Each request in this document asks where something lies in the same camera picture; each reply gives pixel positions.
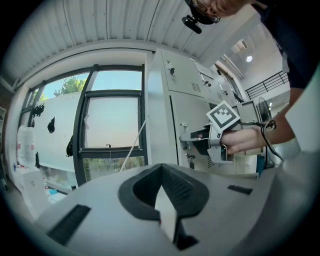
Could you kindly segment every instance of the ceiling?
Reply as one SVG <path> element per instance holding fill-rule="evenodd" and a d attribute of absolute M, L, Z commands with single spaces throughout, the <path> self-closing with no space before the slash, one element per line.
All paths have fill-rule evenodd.
<path fill-rule="evenodd" d="M 241 10 L 243 14 L 215 25 L 200 25 L 202 34 L 198 35 L 181 21 L 190 14 L 184 0 L 47 0 L 17 33 L 3 59 L 0 76 L 12 85 L 50 58 L 97 41 L 153 42 L 207 60 L 214 42 L 227 46 L 230 38 L 230 48 L 245 34 L 240 34 L 239 28 L 255 13 L 251 9 L 249 14 Z M 226 31 L 236 31 L 239 38 L 231 38 Z"/>

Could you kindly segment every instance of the metal railing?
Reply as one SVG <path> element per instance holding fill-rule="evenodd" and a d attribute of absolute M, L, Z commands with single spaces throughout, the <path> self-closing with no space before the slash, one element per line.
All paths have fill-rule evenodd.
<path fill-rule="evenodd" d="M 250 100 L 252 100 L 253 98 L 261 94 L 267 93 L 272 89 L 277 88 L 278 86 L 284 85 L 286 82 L 288 82 L 288 80 L 289 79 L 287 73 L 280 71 L 279 73 L 270 76 L 266 80 L 262 81 L 261 83 L 258 83 L 255 86 L 252 86 L 251 88 L 245 91 L 248 94 Z"/>

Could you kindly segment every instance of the person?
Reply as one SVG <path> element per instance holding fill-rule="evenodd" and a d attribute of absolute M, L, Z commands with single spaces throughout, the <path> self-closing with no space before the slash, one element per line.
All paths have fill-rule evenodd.
<path fill-rule="evenodd" d="M 283 71 L 290 84 L 289 104 L 275 116 L 276 129 L 267 137 L 271 144 L 287 142 L 295 137 L 285 114 L 297 101 L 312 78 L 319 63 L 317 40 L 308 28 L 318 27 L 317 8 L 295 4 L 289 0 L 185 0 L 196 21 L 212 24 L 217 18 L 236 14 L 243 6 L 252 5 L 260 14 L 261 22 L 275 39 L 283 58 Z M 256 126 L 235 132 L 226 132 L 221 143 L 229 154 L 265 147 L 267 143 Z"/>

